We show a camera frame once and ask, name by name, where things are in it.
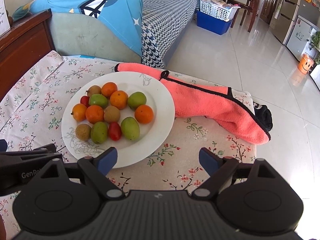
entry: wooden headboard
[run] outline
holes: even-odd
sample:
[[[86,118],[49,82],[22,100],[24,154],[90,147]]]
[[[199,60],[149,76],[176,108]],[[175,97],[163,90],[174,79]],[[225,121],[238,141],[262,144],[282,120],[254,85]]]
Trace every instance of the wooden headboard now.
[[[31,15],[0,37],[0,101],[35,63],[54,50],[46,22],[51,15],[51,10]]]

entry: coral towel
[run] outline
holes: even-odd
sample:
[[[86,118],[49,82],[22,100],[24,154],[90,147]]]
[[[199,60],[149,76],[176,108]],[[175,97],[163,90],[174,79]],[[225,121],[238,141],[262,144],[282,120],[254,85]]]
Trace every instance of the coral towel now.
[[[119,63],[115,71],[139,72],[159,80],[173,98],[176,117],[204,115],[249,143],[263,144],[270,140],[270,134],[256,116],[233,98],[231,88],[187,84],[169,76],[167,70],[138,63]]]

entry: wooden door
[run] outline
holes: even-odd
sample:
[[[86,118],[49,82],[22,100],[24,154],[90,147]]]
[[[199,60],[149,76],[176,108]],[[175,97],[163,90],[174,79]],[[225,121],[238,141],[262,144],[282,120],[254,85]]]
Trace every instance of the wooden door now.
[[[267,24],[270,24],[273,12],[276,8],[277,0],[264,0],[262,5],[262,10],[260,18]]]

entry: green fruit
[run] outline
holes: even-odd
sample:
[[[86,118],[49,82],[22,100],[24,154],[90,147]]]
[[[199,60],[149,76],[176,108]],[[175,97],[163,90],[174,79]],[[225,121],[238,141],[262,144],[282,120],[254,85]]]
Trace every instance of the green fruit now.
[[[145,105],[146,102],[147,98],[142,92],[135,92],[128,98],[128,106],[134,111],[138,106]]]
[[[136,140],[140,136],[140,127],[133,117],[127,117],[121,122],[121,132],[128,140]]]
[[[93,94],[101,94],[101,87],[92,86],[86,92],[88,97],[91,97]]]
[[[81,123],[76,128],[76,137],[82,141],[87,141],[90,139],[91,127],[86,123]]]
[[[104,111],[103,118],[107,123],[118,122],[120,119],[120,110],[115,106],[108,106]]]
[[[91,140],[94,143],[104,143],[108,137],[108,127],[104,122],[96,122],[91,129]]]
[[[89,105],[90,106],[97,105],[105,109],[108,106],[108,99],[102,94],[93,94],[89,98]]]

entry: floral tablecloth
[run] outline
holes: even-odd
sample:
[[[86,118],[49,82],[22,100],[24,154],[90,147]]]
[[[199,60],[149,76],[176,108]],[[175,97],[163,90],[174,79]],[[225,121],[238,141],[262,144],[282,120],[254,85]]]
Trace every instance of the floral tablecloth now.
[[[61,135],[61,121],[70,98],[96,77],[111,73],[118,62],[102,59],[61,57],[52,51],[35,64],[9,91],[0,103],[0,138],[8,142],[8,151],[27,151],[54,143],[65,162],[76,162],[66,149]],[[217,84],[171,72],[184,82]],[[251,95],[232,90],[234,98],[252,112]],[[232,156],[252,163],[256,146],[247,143],[212,119],[204,116],[177,118],[164,143],[144,160],[113,169],[108,178],[124,192],[130,189],[193,191],[208,174],[198,160],[201,147],[219,156]],[[0,214],[7,239],[18,233],[12,214],[12,202],[18,193],[0,198]]]

